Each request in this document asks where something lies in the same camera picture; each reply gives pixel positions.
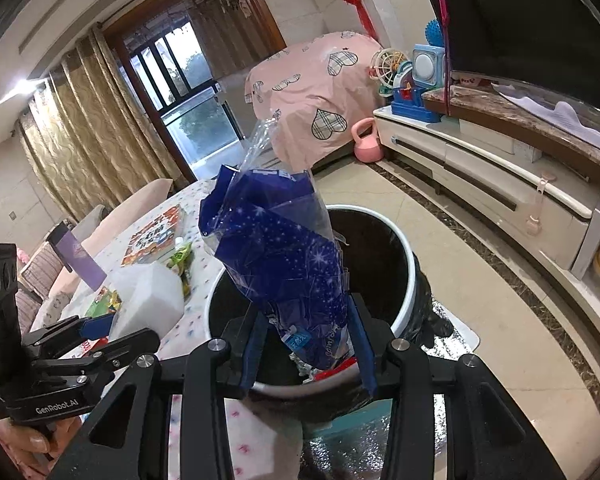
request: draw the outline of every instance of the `blue spiky ball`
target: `blue spiky ball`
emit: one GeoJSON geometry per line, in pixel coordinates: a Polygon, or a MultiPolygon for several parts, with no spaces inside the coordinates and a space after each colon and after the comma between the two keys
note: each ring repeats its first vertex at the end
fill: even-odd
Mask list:
{"type": "Polygon", "coordinates": [[[427,43],[432,46],[445,46],[445,40],[442,38],[442,30],[438,20],[431,20],[424,28],[424,37],[427,38],[427,43]]]}

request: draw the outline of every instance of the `marble floor border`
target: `marble floor border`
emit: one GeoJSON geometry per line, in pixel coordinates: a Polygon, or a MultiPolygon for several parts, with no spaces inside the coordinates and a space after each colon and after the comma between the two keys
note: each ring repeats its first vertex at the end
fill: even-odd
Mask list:
{"type": "MultiPolygon", "coordinates": [[[[400,160],[391,160],[391,164],[395,164],[398,168],[405,170],[412,175],[416,176],[419,180],[422,180],[426,184],[431,187],[437,187],[438,184],[435,183],[428,176],[420,173],[415,170],[408,164],[400,161],[400,160]]],[[[600,381],[596,377],[594,371],[591,366],[587,362],[586,358],[577,347],[576,343],[573,341],[571,336],[567,333],[567,331],[563,328],[560,322],[555,318],[555,316],[549,311],[549,309],[542,303],[542,301],[536,296],[536,294],[520,279],[518,275],[516,275],[513,270],[507,266],[498,256],[494,254],[493,251],[490,250],[482,241],[480,241],[474,234],[469,232],[462,224],[456,221],[452,216],[442,210],[439,206],[434,204],[431,200],[429,200],[425,195],[421,192],[413,189],[409,184],[405,181],[401,180],[399,177],[387,171],[385,168],[382,168],[378,164],[369,164],[368,165],[372,170],[376,173],[387,179],[389,182],[394,184],[397,188],[403,191],[410,198],[413,198],[418,204],[423,206],[427,211],[429,211],[433,216],[435,216],[438,220],[440,220],[445,226],[447,226],[451,231],[454,232],[464,243],[466,243],[469,247],[474,250],[478,256],[480,256],[489,266],[495,270],[500,277],[507,282],[507,284],[515,291],[515,293],[520,297],[522,301],[526,303],[526,305],[531,309],[531,311],[536,315],[536,317],[542,322],[545,328],[549,331],[549,333],[556,340],[560,348],[567,356],[578,375],[582,379],[582,382],[587,387],[589,391],[589,395],[593,399],[598,413],[600,414],[600,381]]],[[[484,222],[484,215],[480,212],[476,211],[471,205],[464,202],[460,205],[462,208],[467,210],[469,213],[477,216],[479,220],[484,222]]]]}

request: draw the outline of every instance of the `human hand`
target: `human hand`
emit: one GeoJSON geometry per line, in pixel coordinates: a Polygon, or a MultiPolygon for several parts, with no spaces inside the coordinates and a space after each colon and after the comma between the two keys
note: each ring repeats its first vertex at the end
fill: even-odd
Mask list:
{"type": "Polygon", "coordinates": [[[24,478],[44,480],[81,425],[79,416],[58,420],[49,441],[39,431],[17,426],[10,418],[4,418],[0,420],[0,444],[24,478]],[[53,460],[40,463],[34,453],[48,454],[53,460]]]}

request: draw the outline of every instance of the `tiled floor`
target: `tiled floor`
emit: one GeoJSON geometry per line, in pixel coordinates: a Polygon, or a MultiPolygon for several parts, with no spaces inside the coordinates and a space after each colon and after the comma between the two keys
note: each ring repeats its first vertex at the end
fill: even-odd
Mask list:
{"type": "MultiPolygon", "coordinates": [[[[600,413],[582,375],[512,286],[447,225],[370,167],[346,159],[318,173],[316,181],[327,204],[366,206],[403,230],[433,294],[480,336],[476,353],[533,422],[567,478],[580,478],[590,470],[600,458],[600,413]]],[[[442,207],[453,216],[452,206],[442,207]]],[[[456,219],[462,221],[457,209],[456,219]]],[[[495,243],[473,222],[468,227],[474,235],[484,235],[488,246],[495,243]]],[[[560,299],[535,271],[515,258],[504,259],[560,323],[570,323],[560,299]]],[[[571,337],[598,372],[583,339],[571,337]]],[[[442,470],[436,477],[444,478],[442,470]]]]}

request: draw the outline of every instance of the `wooden door frame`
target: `wooden door frame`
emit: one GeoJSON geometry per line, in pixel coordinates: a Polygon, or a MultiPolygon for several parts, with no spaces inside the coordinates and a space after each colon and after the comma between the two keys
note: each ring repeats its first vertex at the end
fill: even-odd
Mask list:
{"type": "MultiPolygon", "coordinates": [[[[158,110],[155,109],[154,103],[144,89],[144,85],[140,81],[138,74],[136,74],[136,71],[133,69],[131,59],[124,43],[125,36],[132,33],[139,26],[152,19],[160,12],[163,12],[180,1],[182,0],[145,0],[109,25],[109,27],[103,30],[103,35],[107,40],[109,47],[118,54],[118,58],[126,71],[129,81],[136,91],[136,95],[140,99],[144,110],[150,121],[153,123],[162,142],[178,165],[179,170],[187,180],[195,182],[196,177],[186,160],[184,160],[184,157],[180,153],[180,150],[167,130],[167,127],[164,126],[158,110]]],[[[250,4],[256,21],[260,26],[263,39],[265,40],[264,43],[269,50],[269,54],[275,54],[285,48],[285,40],[283,39],[278,24],[273,18],[265,0],[247,0],[247,2],[250,4]]]]}

